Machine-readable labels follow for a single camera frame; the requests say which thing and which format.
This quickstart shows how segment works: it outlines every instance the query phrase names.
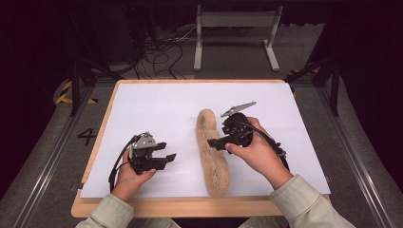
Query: white board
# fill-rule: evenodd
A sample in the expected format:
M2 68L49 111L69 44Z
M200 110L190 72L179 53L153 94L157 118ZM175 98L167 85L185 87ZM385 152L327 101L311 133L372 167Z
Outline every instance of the white board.
M164 170L143 185L136 198L208 197L204 184L196 120L211 109L221 133L220 115L231 106L257 104L242 111L260 124L287 152L293 174L300 174L321 194L330 194L316 152L288 84L282 83L164 83L119 84L98 155L81 198L103 198L109 193L108 177L123 147L133 137L150 132L166 149L154 158L177 154ZM224 151L230 169L228 197L267 196L269 182L242 159Z

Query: gray floor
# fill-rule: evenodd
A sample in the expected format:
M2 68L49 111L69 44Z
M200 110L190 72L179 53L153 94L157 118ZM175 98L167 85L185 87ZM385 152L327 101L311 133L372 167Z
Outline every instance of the gray floor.
M242 35L228 29L205 31L202 70L193 71L195 42L192 40L181 43L182 58L173 69L186 79L284 78L290 70L303 68L322 28L322 25L307 25L278 29L274 51L280 66L279 72L270 69L261 43L265 38L261 29L252 29ZM147 62L144 62L144 67L138 67L143 77L172 78L167 69L181 52L178 47L173 47L166 53L169 55L168 62L156 65L157 71L163 70L161 73L155 75L152 65ZM132 70L125 77L137 78L137 75ZM310 78L307 75L292 83L292 86L296 89L297 105L323 171L331 180L329 185L333 206L356 227L403 227L403 195L362 130L344 86L339 95L339 117L335 118L329 113L326 103L328 86L315 88L309 83ZM84 97L98 99L98 103L85 104L75 118L69 117L71 104L57 105L48 128L0 203L0 227L12 227L14 224L16 227L73 227L80 221L71 215L70 209L76 194L75 185L81 182L95 140L90 140L86 145L86 139L77 136L88 128L93 128L94 134L98 133L113 87L110 79L100 78L95 87L82 89ZM55 97L59 95L59 90L55 91ZM343 129L341 135L338 124ZM65 135L68 136L67 140L60 142L61 136ZM343 136L348 139L347 146ZM368 172L379 200L370 199L368 196L371 194L365 193L365 183L349 159L352 151ZM50 158L56 158L55 163L49 164ZM49 170L47 181L42 187L35 186L42 180L44 168ZM41 190L39 194L31 196L32 190L38 188ZM25 206L28 200L31 200L30 208ZM387 214L383 224L377 213L380 207L373 207L373 201L381 202L381 209Z

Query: floor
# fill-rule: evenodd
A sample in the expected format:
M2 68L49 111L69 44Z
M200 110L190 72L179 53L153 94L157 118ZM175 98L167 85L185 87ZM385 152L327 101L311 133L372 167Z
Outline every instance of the floor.
M193 70L195 36L165 54L147 54L128 79L282 79L304 67L323 25L280 27L274 43L279 72L273 72L261 40L265 31L253 28L211 29L203 32L202 70ZM113 70L122 68L117 63ZM296 102L318 159L328 177L332 204L356 227L403 227L403 195L383 167L362 130L341 82L339 116L332 115L329 85L314 87L306 75L291 83ZM61 83L54 99L60 95ZM71 205L95 142L78 137L97 134L115 82L98 76L95 87L82 87L84 104L70 117L71 104L57 105L42 138L0 203L0 227L73 227ZM88 104L88 99L97 103ZM182 227L237 227L245 218L177 219Z

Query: sleeve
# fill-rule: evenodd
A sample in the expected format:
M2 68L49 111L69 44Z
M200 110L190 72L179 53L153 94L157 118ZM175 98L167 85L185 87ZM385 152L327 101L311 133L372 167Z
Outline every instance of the sleeve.
M88 218L78 223L76 227L127 227L132 219L133 208L121 199L108 194Z
M299 175L273 192L270 198L290 227L354 227Z

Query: table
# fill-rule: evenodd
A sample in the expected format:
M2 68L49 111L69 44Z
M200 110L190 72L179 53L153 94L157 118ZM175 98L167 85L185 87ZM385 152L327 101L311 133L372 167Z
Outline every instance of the table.
M106 122L111 113L113 101L119 84L149 84L149 83L272 83L282 84L282 80L124 80L120 81L113 91L103 123L89 158L82 183L86 183L98 154L102 138L106 130ZM85 218L101 199L82 199L82 190L78 190L72 205L71 214L76 218ZM235 197L224 199L210 198L159 198L132 199L129 202L134 207L137 218L212 218L212 217L255 217L280 216L281 212L267 196Z

